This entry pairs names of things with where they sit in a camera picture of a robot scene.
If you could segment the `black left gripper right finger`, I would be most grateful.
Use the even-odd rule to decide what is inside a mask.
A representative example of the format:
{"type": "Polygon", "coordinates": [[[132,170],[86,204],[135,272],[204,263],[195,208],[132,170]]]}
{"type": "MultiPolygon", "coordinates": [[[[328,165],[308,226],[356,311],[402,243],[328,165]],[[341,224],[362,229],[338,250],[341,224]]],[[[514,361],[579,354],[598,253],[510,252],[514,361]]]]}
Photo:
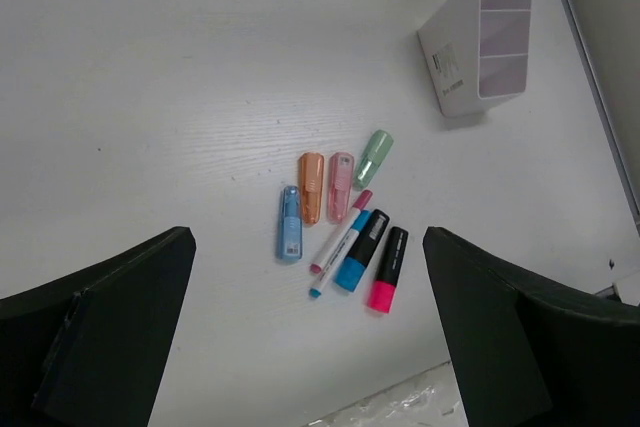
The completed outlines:
{"type": "Polygon", "coordinates": [[[426,230],[423,250],[469,425],[638,425],[638,307],[442,227],[426,230]]]}

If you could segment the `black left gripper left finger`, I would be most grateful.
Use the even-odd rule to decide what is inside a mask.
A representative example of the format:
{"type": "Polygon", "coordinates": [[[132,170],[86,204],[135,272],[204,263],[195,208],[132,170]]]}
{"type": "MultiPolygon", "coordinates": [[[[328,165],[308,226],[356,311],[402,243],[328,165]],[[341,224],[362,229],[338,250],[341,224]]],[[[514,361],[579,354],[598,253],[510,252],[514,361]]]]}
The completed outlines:
{"type": "Polygon", "coordinates": [[[2,299],[2,425],[147,425],[195,253],[173,227],[2,299]]]}

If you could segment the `black highlighter pink cap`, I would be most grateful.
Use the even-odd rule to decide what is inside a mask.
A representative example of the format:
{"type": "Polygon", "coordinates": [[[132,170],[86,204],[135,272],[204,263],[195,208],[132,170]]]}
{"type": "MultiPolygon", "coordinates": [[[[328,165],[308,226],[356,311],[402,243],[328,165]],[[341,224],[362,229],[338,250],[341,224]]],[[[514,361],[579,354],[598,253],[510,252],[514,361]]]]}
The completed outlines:
{"type": "Polygon", "coordinates": [[[389,232],[368,299],[368,307],[376,312],[391,311],[408,238],[409,233],[398,226],[389,232]]]}

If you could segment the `black highlighter blue cap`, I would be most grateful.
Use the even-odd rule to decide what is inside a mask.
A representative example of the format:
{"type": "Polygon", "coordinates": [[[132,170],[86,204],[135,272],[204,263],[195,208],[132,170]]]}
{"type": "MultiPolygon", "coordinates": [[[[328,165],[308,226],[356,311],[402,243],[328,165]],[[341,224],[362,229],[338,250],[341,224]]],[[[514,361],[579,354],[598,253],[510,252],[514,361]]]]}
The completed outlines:
{"type": "Polygon", "coordinates": [[[370,213],[367,222],[334,277],[334,283],[339,288],[348,292],[356,290],[381,242],[389,220],[389,216],[380,209],[375,209],[370,213]]]}

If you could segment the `white marker blue cap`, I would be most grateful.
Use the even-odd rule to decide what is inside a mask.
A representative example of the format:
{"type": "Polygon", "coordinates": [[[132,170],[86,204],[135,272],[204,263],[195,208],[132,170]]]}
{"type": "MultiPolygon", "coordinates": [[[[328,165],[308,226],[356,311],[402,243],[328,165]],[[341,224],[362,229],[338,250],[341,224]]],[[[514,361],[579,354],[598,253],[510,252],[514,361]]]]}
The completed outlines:
{"type": "Polygon", "coordinates": [[[323,293],[323,290],[330,284],[339,267],[342,265],[344,259],[346,258],[349,250],[354,245],[360,232],[369,220],[370,215],[370,211],[362,211],[359,214],[358,218],[354,221],[350,229],[341,239],[340,243],[334,249],[328,262],[318,274],[317,279],[314,281],[314,284],[310,288],[309,293],[313,299],[320,297],[323,293]]]}

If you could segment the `white marker pink cap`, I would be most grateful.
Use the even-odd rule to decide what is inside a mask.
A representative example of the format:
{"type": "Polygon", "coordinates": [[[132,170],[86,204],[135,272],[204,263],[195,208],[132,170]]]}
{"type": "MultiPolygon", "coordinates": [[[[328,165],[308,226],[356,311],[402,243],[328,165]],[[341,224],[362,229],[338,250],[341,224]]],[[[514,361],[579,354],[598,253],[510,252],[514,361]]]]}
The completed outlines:
{"type": "Polygon", "coordinates": [[[364,190],[361,192],[356,201],[352,204],[343,220],[335,227],[328,240],[316,254],[311,262],[310,270],[313,274],[319,274],[328,264],[332,254],[338,248],[344,236],[348,233],[353,223],[357,220],[360,213],[367,206],[373,192],[364,190]]]}

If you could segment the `blue correction tape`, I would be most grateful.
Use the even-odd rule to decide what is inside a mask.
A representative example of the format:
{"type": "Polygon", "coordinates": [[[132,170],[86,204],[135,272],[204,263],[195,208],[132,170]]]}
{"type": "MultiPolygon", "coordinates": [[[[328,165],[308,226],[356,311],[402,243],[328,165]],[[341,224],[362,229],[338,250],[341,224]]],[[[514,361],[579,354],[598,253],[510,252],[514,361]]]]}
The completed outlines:
{"type": "Polygon", "coordinates": [[[277,257],[286,263],[297,262],[303,255],[303,234],[300,192],[296,186],[286,186],[281,195],[277,257]]]}

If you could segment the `pink correction tape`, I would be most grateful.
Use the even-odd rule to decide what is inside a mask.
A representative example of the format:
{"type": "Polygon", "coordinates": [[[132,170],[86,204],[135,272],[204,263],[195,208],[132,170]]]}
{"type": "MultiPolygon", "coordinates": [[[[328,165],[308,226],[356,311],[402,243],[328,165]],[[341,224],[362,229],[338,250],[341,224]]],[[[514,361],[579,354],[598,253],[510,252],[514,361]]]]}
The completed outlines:
{"type": "Polygon", "coordinates": [[[349,198],[354,172],[354,157],[346,152],[336,152],[330,158],[328,217],[332,223],[340,223],[349,209],[349,198]]]}

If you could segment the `green correction tape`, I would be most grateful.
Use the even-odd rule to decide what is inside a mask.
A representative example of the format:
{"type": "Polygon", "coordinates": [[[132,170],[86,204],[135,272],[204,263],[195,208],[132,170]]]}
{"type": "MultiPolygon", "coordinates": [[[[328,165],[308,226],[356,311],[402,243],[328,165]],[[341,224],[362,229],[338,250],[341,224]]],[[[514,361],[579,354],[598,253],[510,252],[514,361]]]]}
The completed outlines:
{"type": "Polygon", "coordinates": [[[356,190],[368,187],[393,143],[393,137],[384,130],[377,130],[372,134],[354,171],[353,186],[356,190]]]}

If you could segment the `orange correction tape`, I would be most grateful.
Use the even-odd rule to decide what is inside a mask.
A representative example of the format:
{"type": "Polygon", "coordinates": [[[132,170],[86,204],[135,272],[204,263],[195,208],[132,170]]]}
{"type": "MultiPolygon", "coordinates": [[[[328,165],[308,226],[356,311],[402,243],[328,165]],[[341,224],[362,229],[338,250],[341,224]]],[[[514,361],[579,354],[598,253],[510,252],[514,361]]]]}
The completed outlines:
{"type": "Polygon", "coordinates": [[[305,224],[315,225],[321,217],[324,186],[324,156],[306,152],[299,159],[299,190],[302,218],[305,224]]]}

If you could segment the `white three-compartment organizer box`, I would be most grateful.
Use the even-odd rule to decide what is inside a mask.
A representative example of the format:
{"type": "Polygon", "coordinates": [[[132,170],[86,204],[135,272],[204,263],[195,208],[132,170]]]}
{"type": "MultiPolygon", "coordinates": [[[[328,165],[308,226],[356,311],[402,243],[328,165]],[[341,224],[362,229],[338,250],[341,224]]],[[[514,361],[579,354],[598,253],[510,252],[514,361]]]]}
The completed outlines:
{"type": "Polygon", "coordinates": [[[442,114],[483,114],[527,87],[532,0],[446,0],[418,30],[442,114]]]}

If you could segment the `aluminium rail right side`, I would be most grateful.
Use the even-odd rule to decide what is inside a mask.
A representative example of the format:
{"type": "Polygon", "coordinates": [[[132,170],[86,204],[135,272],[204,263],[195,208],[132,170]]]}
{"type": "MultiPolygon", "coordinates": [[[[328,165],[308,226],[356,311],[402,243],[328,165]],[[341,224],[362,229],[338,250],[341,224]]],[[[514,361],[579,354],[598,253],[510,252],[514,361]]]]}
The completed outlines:
{"type": "Polygon", "coordinates": [[[586,74],[593,100],[596,104],[607,137],[607,141],[614,158],[614,162],[616,164],[616,169],[619,174],[627,202],[629,204],[636,230],[639,230],[639,195],[636,193],[636,189],[632,184],[630,171],[627,166],[623,151],[621,150],[619,136],[616,133],[616,129],[611,117],[611,112],[608,108],[604,91],[598,79],[594,60],[592,59],[592,56],[589,52],[586,38],[580,26],[580,22],[577,17],[577,11],[573,5],[572,0],[561,0],[561,2],[573,35],[574,43],[579,52],[582,67],[586,74]]]}

